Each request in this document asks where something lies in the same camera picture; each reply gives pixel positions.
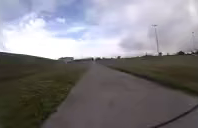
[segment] building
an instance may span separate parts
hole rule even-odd
[[[73,57],[62,57],[62,58],[59,58],[60,61],[63,61],[65,63],[69,63],[69,62],[72,62],[74,60]]]

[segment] asphalt road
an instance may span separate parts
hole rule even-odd
[[[43,128],[150,128],[198,104],[198,97],[92,64]],[[198,128],[198,109],[164,128]]]

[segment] street lamp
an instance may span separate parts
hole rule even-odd
[[[192,51],[195,51],[195,32],[192,32]]]
[[[152,25],[152,27],[154,27],[154,32],[155,32],[155,36],[156,36],[156,43],[157,43],[157,54],[160,54],[160,49],[159,49],[159,40],[158,40],[158,35],[157,35],[157,26],[156,24]]]

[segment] white cloud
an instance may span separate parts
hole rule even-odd
[[[41,18],[30,19],[20,26],[7,26],[3,30],[6,47],[11,52],[59,58],[74,56],[77,58],[88,56],[114,56],[120,53],[117,38],[82,40],[73,38],[55,37],[53,32],[45,29],[46,22]],[[78,32],[85,29],[83,26],[70,27],[67,32]]]

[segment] grassy hill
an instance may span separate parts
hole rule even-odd
[[[40,127],[86,69],[86,64],[0,53],[0,128]]]
[[[166,87],[198,95],[198,56],[148,56],[99,62]]]

